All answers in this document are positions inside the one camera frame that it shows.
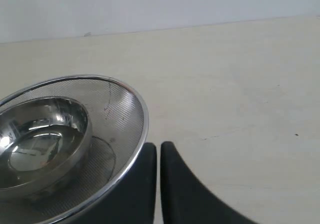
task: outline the bowl rim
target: bowl rim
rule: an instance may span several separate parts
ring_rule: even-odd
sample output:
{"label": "bowl rim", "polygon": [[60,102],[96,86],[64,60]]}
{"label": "bowl rim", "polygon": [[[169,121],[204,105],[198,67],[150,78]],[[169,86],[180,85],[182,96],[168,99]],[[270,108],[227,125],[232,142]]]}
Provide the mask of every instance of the bowl rim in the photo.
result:
{"label": "bowl rim", "polygon": [[51,171],[44,173],[39,178],[31,180],[29,182],[22,183],[20,185],[10,186],[7,188],[0,188],[0,197],[3,199],[11,199],[11,198],[20,198],[20,197],[26,197],[29,194],[37,193],[38,191],[41,191],[55,182],[57,182],[61,177],[66,175],[76,164],[77,162],[82,158],[82,156],[87,151],[87,148],[89,147],[89,140],[92,136],[92,124],[90,120],[89,113],[86,109],[86,107],[79,102],[78,100],[75,100],[70,97],[65,96],[44,96],[44,97],[38,97],[34,99],[30,99],[27,101],[20,102],[16,105],[12,105],[0,112],[0,116],[8,113],[8,111],[12,111],[15,108],[19,108],[23,105],[37,102],[41,100],[63,100],[63,101],[72,101],[75,104],[79,105],[82,110],[84,111],[86,115],[86,127],[85,131],[83,133],[83,137],[81,141],[78,143],[76,149],[71,153],[68,158],[57,165],[54,169]]}
{"label": "bowl rim", "polygon": [[66,81],[66,80],[80,80],[80,79],[92,79],[92,80],[101,80],[101,81],[106,81],[106,82],[111,82],[114,84],[117,84],[132,94],[135,95],[135,97],[139,100],[142,111],[143,111],[143,128],[141,132],[140,139],[138,141],[137,146],[135,147],[131,157],[127,161],[127,163],[121,168],[121,170],[110,180],[106,183],[105,186],[103,186],[99,191],[97,191],[95,194],[90,196],[88,199],[80,203],[79,205],[73,207],[72,209],[63,212],[62,214],[59,214],[58,216],[52,217],[50,219],[47,219],[45,221],[37,222],[35,224],[52,224],[55,222],[60,221],[60,223],[63,223],[64,221],[70,221],[73,218],[77,217],[79,214],[88,211],[90,208],[92,208],[95,204],[99,203],[99,201],[102,200],[102,197],[106,196],[109,190],[111,190],[123,177],[126,175],[126,173],[131,169],[133,166],[134,162],[136,161],[142,146],[146,140],[147,133],[149,130],[149,113],[148,113],[148,108],[143,100],[142,96],[130,85],[126,84],[123,81],[120,81],[118,79],[115,79],[113,77],[107,77],[107,76],[102,76],[102,75],[88,75],[88,74],[83,74],[83,75],[68,75],[68,76],[62,76],[62,77],[57,77],[49,80],[45,80],[42,82],[39,82],[37,84],[31,85],[29,87],[23,88],[21,90],[18,90],[17,92],[14,92],[13,94],[3,98],[0,100],[0,107],[7,102],[11,101],[12,99],[28,92],[31,90],[34,90],[36,88],[48,85],[48,84],[53,84],[56,82],[60,81]]}

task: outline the white table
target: white table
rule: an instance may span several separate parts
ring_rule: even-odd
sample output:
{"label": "white table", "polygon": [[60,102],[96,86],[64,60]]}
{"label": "white table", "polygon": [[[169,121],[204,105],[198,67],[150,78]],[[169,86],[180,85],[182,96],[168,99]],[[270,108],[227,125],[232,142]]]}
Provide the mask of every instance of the white table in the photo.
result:
{"label": "white table", "polygon": [[0,97],[61,75],[116,77],[145,99],[148,141],[174,141],[230,206],[263,224],[319,223],[319,47],[319,17],[3,44]]}

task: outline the white wall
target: white wall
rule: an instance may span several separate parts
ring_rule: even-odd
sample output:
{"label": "white wall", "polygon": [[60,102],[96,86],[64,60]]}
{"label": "white wall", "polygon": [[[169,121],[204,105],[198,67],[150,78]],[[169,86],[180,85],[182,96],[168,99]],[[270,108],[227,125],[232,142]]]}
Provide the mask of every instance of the white wall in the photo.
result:
{"label": "white wall", "polygon": [[0,0],[0,43],[302,14],[320,0]]}

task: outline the strainer rim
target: strainer rim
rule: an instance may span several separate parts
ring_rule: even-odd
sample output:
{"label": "strainer rim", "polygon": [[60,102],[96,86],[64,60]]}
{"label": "strainer rim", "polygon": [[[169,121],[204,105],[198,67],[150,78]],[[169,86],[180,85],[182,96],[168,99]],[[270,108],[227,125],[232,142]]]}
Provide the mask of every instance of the strainer rim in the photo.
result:
{"label": "strainer rim", "polygon": [[120,85],[121,87],[123,87],[126,90],[128,90],[129,92],[131,92],[138,99],[139,103],[141,104],[142,111],[143,111],[143,120],[144,120],[143,122],[144,123],[143,123],[143,127],[142,127],[141,136],[140,136],[138,144],[136,145],[129,160],[125,163],[125,165],[121,168],[121,170],[114,177],[112,177],[111,180],[109,180],[106,183],[106,185],[104,185],[99,191],[97,191],[95,194],[93,194],[92,196],[90,196],[88,199],[81,202],[80,204],[76,205],[75,207],[73,207],[73,208],[71,208],[71,209],[69,209],[69,210],[67,210],[67,211],[65,211],[55,217],[52,217],[50,219],[47,219],[47,220],[44,220],[41,222],[37,222],[35,224],[53,224],[58,221],[63,222],[67,218],[72,218],[72,216],[76,216],[77,214],[79,214],[83,211],[87,211],[91,207],[93,207],[95,204],[97,204],[102,199],[102,197],[107,195],[108,192],[131,169],[131,167],[133,166],[134,162],[136,161],[136,159],[142,149],[142,146],[146,140],[146,137],[147,137],[147,133],[149,130],[149,113],[148,113],[148,108],[147,108],[145,101],[143,100],[142,96],[138,93],[138,91],[136,91],[133,87],[131,87],[127,83],[125,83],[121,80],[118,80],[116,78],[113,78],[113,77],[107,77],[107,76],[103,76],[103,75],[81,74],[81,75],[67,75],[67,76],[52,78],[49,80],[41,81],[36,84],[30,85],[26,88],[20,89],[16,92],[12,93],[11,95],[8,95],[7,97],[0,100],[0,107],[4,104],[8,103],[9,101],[17,98],[18,96],[20,96],[28,91],[37,89],[39,87],[46,86],[48,84],[57,83],[60,81],[79,80],[79,79],[91,79],[91,80],[101,80],[101,81],[111,82],[111,83]]}

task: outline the metal colander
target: metal colander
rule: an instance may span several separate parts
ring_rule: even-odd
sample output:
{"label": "metal colander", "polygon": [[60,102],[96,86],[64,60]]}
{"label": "metal colander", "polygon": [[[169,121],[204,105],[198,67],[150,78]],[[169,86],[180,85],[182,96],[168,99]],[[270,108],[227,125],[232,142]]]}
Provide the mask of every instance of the metal colander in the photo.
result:
{"label": "metal colander", "polygon": [[77,179],[54,196],[35,203],[0,203],[0,223],[52,223],[77,216],[125,175],[145,141],[149,119],[143,99],[113,78],[86,75],[45,81],[0,101],[0,112],[45,96],[73,98],[86,107],[93,131],[88,161]]}

